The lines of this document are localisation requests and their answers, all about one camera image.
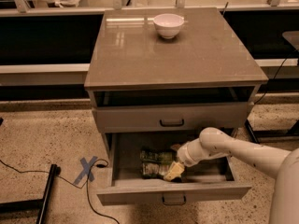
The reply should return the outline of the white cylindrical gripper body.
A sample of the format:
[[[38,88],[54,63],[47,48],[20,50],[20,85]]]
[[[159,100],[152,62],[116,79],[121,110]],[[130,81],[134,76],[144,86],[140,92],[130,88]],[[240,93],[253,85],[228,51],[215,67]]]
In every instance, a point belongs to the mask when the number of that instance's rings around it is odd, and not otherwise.
[[[178,161],[186,167],[192,167],[200,161],[211,160],[213,155],[202,147],[199,139],[186,142],[177,151]]]

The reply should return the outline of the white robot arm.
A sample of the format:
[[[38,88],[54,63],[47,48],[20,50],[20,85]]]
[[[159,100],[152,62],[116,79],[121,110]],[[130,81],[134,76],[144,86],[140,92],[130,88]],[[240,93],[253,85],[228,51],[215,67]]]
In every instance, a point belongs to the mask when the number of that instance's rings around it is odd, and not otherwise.
[[[199,137],[177,151],[164,175],[171,181],[186,167],[200,161],[231,155],[275,179],[269,224],[299,224],[299,149],[288,151],[235,139],[223,131],[208,127]]]

